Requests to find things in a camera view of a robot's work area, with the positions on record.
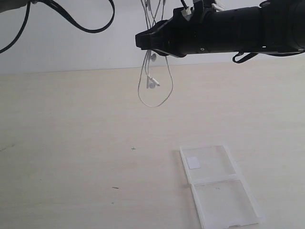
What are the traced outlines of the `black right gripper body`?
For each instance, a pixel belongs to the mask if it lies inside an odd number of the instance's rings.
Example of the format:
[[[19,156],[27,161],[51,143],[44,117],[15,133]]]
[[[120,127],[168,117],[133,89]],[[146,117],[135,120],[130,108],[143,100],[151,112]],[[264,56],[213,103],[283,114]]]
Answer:
[[[165,49],[187,55],[227,52],[257,52],[263,42],[262,13],[259,7],[210,12],[201,22],[183,18],[181,8],[164,26]]]

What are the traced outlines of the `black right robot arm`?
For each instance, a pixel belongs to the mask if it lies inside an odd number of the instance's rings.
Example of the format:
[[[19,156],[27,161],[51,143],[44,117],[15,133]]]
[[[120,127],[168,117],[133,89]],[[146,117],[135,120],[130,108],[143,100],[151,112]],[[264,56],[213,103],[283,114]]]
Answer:
[[[266,54],[290,56],[305,51],[305,3],[266,0],[259,6],[223,10],[214,0],[195,0],[173,10],[135,36],[136,46],[161,56],[229,53],[240,61]]]

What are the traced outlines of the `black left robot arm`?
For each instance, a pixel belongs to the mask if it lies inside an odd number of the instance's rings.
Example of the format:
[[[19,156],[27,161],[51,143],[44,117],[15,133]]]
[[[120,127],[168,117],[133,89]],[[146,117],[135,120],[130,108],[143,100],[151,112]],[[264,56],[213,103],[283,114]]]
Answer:
[[[30,0],[0,0],[0,13],[26,6]]]

